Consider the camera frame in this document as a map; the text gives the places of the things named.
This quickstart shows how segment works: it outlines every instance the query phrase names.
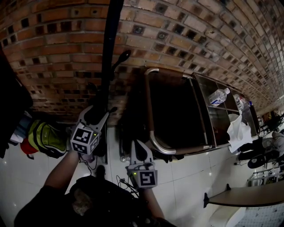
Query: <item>black pole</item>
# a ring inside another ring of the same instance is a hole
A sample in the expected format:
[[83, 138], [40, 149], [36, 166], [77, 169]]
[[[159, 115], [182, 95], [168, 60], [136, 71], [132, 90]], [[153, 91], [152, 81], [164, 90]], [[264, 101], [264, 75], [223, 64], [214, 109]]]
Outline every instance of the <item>black pole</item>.
[[[108, 109], [109, 86], [110, 79], [112, 77], [111, 62], [123, 2], [124, 0], [110, 0], [110, 5], [107, 12], [105, 34], [103, 39], [102, 101], [100, 102], [102, 106], [98, 106], [98, 111], [102, 111], [104, 113]], [[105, 152], [105, 163], [107, 164], [107, 124], [105, 124], [102, 129], [102, 138], [100, 143], [102, 143], [102, 149]]]

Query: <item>green backpack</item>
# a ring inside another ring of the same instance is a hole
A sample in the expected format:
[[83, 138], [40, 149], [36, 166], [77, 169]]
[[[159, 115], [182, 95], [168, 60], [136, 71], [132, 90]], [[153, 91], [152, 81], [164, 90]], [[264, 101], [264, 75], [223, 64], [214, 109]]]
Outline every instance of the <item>green backpack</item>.
[[59, 158], [67, 150], [67, 134], [42, 120], [35, 120], [28, 132], [28, 141], [38, 151]]

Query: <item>white tile floor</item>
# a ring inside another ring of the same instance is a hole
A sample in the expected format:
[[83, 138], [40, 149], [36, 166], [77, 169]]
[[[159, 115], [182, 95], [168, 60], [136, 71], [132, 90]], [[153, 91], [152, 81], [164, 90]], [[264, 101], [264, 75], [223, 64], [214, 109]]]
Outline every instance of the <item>white tile floor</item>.
[[[125, 167], [129, 163], [120, 161], [115, 138], [115, 129], [109, 128], [106, 179], [116, 184], [116, 175], [127, 179]], [[6, 151], [0, 160], [0, 215], [7, 227], [13, 226], [17, 212], [36, 195], [60, 160], [42, 153], [30, 160], [19, 146]], [[209, 204], [203, 209], [204, 193], [216, 195], [225, 190], [226, 183], [243, 187], [253, 173], [247, 165], [234, 166], [235, 160], [236, 156], [225, 148], [168, 164], [155, 161], [159, 185], [154, 193], [166, 218], [181, 227], [210, 226], [208, 220], [217, 206]], [[87, 167], [80, 163], [68, 190], [78, 178], [88, 175]]]

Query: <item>plastic bottle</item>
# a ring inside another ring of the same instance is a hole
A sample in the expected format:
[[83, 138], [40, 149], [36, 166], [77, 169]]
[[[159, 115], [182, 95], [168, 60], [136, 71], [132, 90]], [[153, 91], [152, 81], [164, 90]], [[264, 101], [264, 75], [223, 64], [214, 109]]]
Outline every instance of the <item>plastic bottle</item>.
[[209, 95], [210, 104], [213, 105], [213, 106], [220, 105], [221, 103], [226, 101], [227, 94], [229, 94], [229, 93], [230, 93], [229, 88], [225, 88], [224, 90], [218, 89], [213, 94]]

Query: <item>wire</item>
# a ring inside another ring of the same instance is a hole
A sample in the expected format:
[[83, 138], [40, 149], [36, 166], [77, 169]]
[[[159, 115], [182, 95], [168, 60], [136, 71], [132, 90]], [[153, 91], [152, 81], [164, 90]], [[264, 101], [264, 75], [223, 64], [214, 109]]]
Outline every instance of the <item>wire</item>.
[[129, 184], [129, 177], [128, 177], [127, 182], [126, 182], [124, 179], [121, 179], [121, 178], [119, 177], [119, 175], [116, 175], [116, 181], [117, 181], [117, 185], [118, 185], [120, 188], [122, 188], [122, 187], [121, 187], [121, 183], [125, 184], [125, 185], [127, 186], [127, 188], [122, 188], [122, 189], [127, 190], [127, 189], [129, 188], [129, 189], [130, 189], [130, 193], [131, 193], [131, 194], [135, 193], [135, 195], [137, 196], [137, 198], [139, 198], [139, 195], [137, 194], [138, 191], [137, 191], [131, 184]]
[[84, 160], [82, 155], [79, 153], [79, 163], [84, 163], [88, 170], [90, 171], [90, 176], [92, 175], [92, 170], [95, 170], [97, 168], [97, 164], [98, 164], [98, 157], [96, 157], [96, 165], [95, 168], [91, 168], [91, 166], [89, 165], [87, 160]]
[[121, 187], [121, 183], [125, 182], [125, 180], [124, 180], [124, 179], [121, 179], [121, 178], [119, 177], [119, 175], [116, 175], [116, 181], [117, 181], [117, 185], [118, 185], [120, 188], [122, 188], [122, 187]]
[[243, 165], [249, 163], [249, 162], [246, 162], [246, 163], [244, 163], [244, 164], [241, 164], [241, 162], [242, 162], [242, 161], [237, 161], [237, 162], [236, 162], [236, 165], [243, 166]]

